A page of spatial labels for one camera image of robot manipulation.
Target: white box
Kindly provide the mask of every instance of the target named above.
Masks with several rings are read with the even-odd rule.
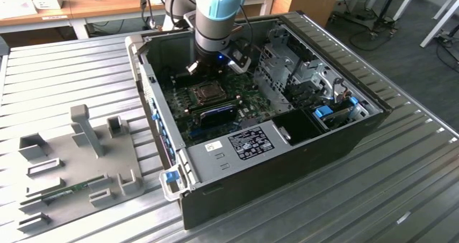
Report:
[[[61,9],[63,0],[34,0],[38,9]]]

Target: barcode label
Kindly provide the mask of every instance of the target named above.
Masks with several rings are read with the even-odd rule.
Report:
[[[55,20],[55,19],[66,19],[67,16],[47,16],[42,17],[43,20]]]

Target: metal table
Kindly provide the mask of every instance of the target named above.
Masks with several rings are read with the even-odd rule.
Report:
[[[149,188],[143,196],[27,242],[459,240],[458,134],[310,19],[291,18],[396,111],[348,157],[190,231],[183,230],[178,203],[163,197],[158,181],[162,166],[131,78],[123,36],[13,49],[0,72],[0,84],[6,84],[2,153],[10,151],[10,138],[21,134],[19,126],[43,131],[49,137],[70,133],[70,126],[54,122],[59,116],[43,110],[85,101],[90,110],[101,110],[99,117],[106,119],[117,113],[130,120]],[[3,242],[10,242],[23,237],[14,222],[14,153],[0,156],[0,166],[0,235]]]

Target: floor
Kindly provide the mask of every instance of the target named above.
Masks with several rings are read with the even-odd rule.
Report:
[[[378,7],[385,4],[385,1],[377,2],[377,12],[380,12]],[[389,11],[390,17],[394,16],[402,1],[394,0]],[[420,46],[437,24],[433,16],[438,9],[440,6],[424,0],[414,0],[400,21],[400,31],[394,38],[373,52],[362,51],[350,44],[350,36],[365,30],[362,26],[338,19],[328,25],[328,30],[413,95],[422,105],[459,131],[459,99],[457,98],[459,73],[453,71],[438,59],[436,42],[432,42],[426,48]],[[446,30],[458,23],[459,21],[453,19],[446,25]],[[357,42],[360,42],[361,47],[370,48],[377,42],[370,41],[365,34],[362,36],[357,38]],[[450,65],[456,65],[448,53],[444,51],[440,53]]]

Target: metal stand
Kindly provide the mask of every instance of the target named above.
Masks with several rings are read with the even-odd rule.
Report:
[[[444,5],[444,7],[441,8],[440,12],[437,13],[434,19],[437,19],[437,18],[442,15],[442,13],[444,13],[445,9],[448,8],[448,6],[450,5],[452,1],[453,1],[453,0],[448,0],[448,1],[445,2],[445,5]],[[428,46],[428,44],[432,42],[432,40],[434,39],[434,37],[438,35],[438,33],[440,33],[440,31],[441,31],[444,25],[446,24],[446,22],[448,22],[449,19],[452,18],[452,16],[453,16],[454,12],[457,11],[458,7],[459,7],[459,0],[456,1],[456,3],[453,4],[450,10],[448,11],[446,15],[444,16],[442,20],[438,22],[438,24],[436,25],[436,27],[434,27],[434,29],[432,30],[430,34],[428,35],[425,41],[422,42],[421,46],[422,46],[424,48]]]

